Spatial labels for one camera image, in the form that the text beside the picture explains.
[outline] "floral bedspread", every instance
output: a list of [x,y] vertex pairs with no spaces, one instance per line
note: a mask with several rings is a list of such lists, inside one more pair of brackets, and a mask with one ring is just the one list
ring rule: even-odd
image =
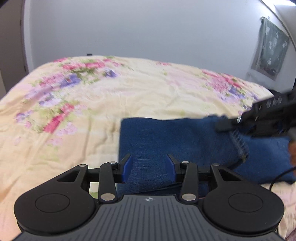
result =
[[234,117],[270,96],[228,74],[145,59],[42,65],[0,101],[0,240],[20,232],[13,205],[22,193],[80,163],[116,161],[122,118]]

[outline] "blue cloth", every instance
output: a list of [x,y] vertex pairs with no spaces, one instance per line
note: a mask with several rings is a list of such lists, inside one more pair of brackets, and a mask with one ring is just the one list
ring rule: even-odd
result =
[[[118,194],[148,192],[178,194],[180,185],[172,185],[165,168],[166,154],[178,161],[191,161],[198,166],[212,163],[234,167],[245,179],[270,183],[291,168],[286,138],[251,138],[237,131],[216,132],[219,117],[203,119],[155,120],[128,118],[121,121],[119,160],[133,155],[133,169],[126,184],[118,184]],[[293,182],[292,173],[281,180]],[[208,192],[200,186],[200,195]]]

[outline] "pink flower pattern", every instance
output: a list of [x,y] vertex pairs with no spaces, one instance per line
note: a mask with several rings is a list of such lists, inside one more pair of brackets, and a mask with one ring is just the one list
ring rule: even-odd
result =
[[78,69],[82,69],[82,68],[86,68],[86,65],[83,63],[71,63],[71,64],[64,64],[63,65],[63,69],[65,70],[78,70]]
[[14,145],[17,146],[20,143],[21,139],[22,139],[21,137],[15,138]]
[[238,88],[241,87],[238,83],[234,82],[232,79],[225,78],[225,81],[226,81],[227,83],[229,83],[229,84],[235,86],[235,87],[238,87]]
[[172,66],[170,63],[165,63],[165,62],[157,62],[157,65],[162,65],[162,66]]
[[49,139],[46,144],[47,145],[53,145],[53,146],[60,146],[63,142],[63,139],[62,138],[52,138],[52,139]]
[[55,60],[54,62],[63,62],[63,61],[65,61],[66,59],[68,59],[68,58],[60,58],[60,59]]
[[59,124],[67,117],[70,112],[74,109],[74,106],[71,104],[65,104],[62,108],[61,111],[63,113],[53,117],[53,119],[43,128],[44,132],[48,133],[54,133],[54,131],[57,129]]
[[218,91],[219,93],[228,91],[230,89],[230,86],[226,82],[221,82],[213,79],[213,82],[208,83],[209,86],[211,86],[215,91]]
[[78,115],[82,115],[82,111],[86,110],[86,109],[87,109],[87,106],[84,105],[84,104],[76,105],[75,106],[75,113],[78,114]]
[[68,122],[67,126],[64,129],[61,129],[57,132],[57,136],[73,135],[76,132],[77,132],[77,127],[74,126],[72,122]]
[[60,82],[64,78],[65,78],[65,76],[62,73],[54,74],[50,77],[43,77],[43,80],[42,80],[42,82],[40,82],[40,85],[42,87],[45,85],[52,85],[52,84]]
[[27,100],[39,100],[44,95],[48,94],[53,90],[51,85],[45,85],[44,87],[38,86],[35,89],[32,89],[29,93],[25,95]]
[[119,63],[117,63],[117,62],[112,62],[112,64],[113,64],[113,66],[115,66],[115,67],[119,67],[120,66],[120,64]]
[[217,74],[217,73],[215,73],[213,71],[209,71],[207,69],[202,69],[202,72],[204,74],[206,74],[206,75],[213,76],[213,77],[219,77],[220,76],[219,74]]
[[230,78],[235,78],[233,75],[230,75],[230,74],[223,74],[223,75],[226,75],[226,76],[228,76]]
[[98,68],[104,68],[105,64],[102,61],[94,62],[94,63],[87,63],[85,64],[87,68],[90,69],[98,69]]
[[25,123],[25,127],[26,127],[26,128],[30,129],[31,126],[32,126],[31,122],[27,121],[27,122]]

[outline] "screw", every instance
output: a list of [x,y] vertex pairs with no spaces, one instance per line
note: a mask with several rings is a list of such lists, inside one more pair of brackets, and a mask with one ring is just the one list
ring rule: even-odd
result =
[[185,201],[194,201],[196,199],[196,196],[192,193],[185,193],[182,195],[182,199]]
[[118,162],[116,161],[110,161],[109,164],[111,165],[112,170],[115,170],[118,168]]
[[112,201],[115,198],[115,195],[112,193],[104,193],[101,195],[101,199],[105,201]]

